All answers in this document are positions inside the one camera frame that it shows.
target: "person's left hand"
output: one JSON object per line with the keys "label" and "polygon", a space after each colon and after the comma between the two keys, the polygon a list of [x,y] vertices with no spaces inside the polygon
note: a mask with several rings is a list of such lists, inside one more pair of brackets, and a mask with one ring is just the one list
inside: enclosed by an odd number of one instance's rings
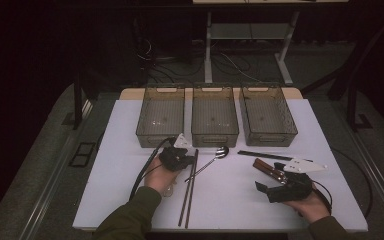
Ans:
{"label": "person's left hand", "polygon": [[181,171],[169,171],[161,164],[158,156],[152,160],[146,171],[145,186],[151,187],[163,195],[167,188],[176,180],[177,175],[179,175]]}

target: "green sleeve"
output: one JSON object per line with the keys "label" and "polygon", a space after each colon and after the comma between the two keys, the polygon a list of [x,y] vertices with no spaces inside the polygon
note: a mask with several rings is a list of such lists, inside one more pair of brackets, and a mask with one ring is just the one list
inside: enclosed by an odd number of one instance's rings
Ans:
{"label": "green sleeve", "polygon": [[161,195],[150,187],[140,187],[133,199],[111,213],[93,235],[94,240],[145,239]]}
{"label": "green sleeve", "polygon": [[322,218],[308,227],[314,240],[353,240],[357,239],[356,236],[348,233],[338,223],[338,221],[332,217]]}

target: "white table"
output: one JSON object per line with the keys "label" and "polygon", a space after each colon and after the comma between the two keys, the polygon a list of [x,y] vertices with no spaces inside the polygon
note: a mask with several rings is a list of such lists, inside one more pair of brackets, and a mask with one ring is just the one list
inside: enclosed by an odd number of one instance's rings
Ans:
{"label": "white table", "polygon": [[[137,174],[153,150],[141,148],[135,135],[141,103],[141,100],[116,102],[74,220],[74,228],[93,231],[112,211],[128,201]],[[265,194],[256,190],[254,181],[269,186],[277,186],[277,183],[252,167],[255,157],[238,155],[239,150],[301,157],[327,165],[328,171],[309,176],[325,185],[333,195],[333,216],[349,231],[367,231],[367,222],[329,149],[309,102],[288,99],[288,105],[299,132],[291,146],[248,147],[242,130],[241,111],[236,102],[240,126],[237,145],[230,149],[226,158],[215,161],[197,176],[189,228],[178,227],[177,224],[187,186],[184,179],[189,175],[190,166],[178,176],[173,195],[164,198],[155,212],[153,231],[292,232],[305,228],[304,220],[290,207],[270,203]],[[191,100],[187,98],[185,136],[189,141],[191,108]],[[210,161],[215,153],[214,148],[199,150],[198,168]],[[275,162],[264,160],[269,164]]]}

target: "transparent plastic bin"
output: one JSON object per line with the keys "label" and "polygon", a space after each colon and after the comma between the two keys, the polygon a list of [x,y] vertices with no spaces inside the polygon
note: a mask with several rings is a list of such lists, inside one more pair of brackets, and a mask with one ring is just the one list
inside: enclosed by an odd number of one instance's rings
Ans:
{"label": "transparent plastic bin", "polygon": [[248,146],[288,147],[298,134],[278,83],[242,83],[240,106]]}
{"label": "transparent plastic bin", "polygon": [[148,84],[136,128],[141,147],[155,148],[164,139],[183,133],[184,108],[184,84]]}
{"label": "transparent plastic bin", "polygon": [[194,147],[236,146],[239,127],[231,84],[194,84],[191,132]]}

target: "spoon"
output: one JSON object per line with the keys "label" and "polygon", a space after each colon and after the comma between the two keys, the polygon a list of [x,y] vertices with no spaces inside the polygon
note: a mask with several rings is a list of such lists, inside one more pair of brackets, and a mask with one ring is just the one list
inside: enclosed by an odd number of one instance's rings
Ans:
{"label": "spoon", "polygon": [[216,157],[213,158],[213,160],[209,161],[207,164],[205,164],[202,168],[200,168],[198,171],[196,171],[196,173],[187,178],[185,180],[185,182],[189,182],[192,178],[194,178],[196,175],[198,175],[200,172],[202,172],[206,167],[208,167],[211,163],[213,163],[216,159],[221,159],[221,158],[224,158],[227,156],[227,154],[229,153],[229,148],[226,147],[226,146],[223,146],[223,147],[219,147],[217,148],[217,151],[216,151]]}

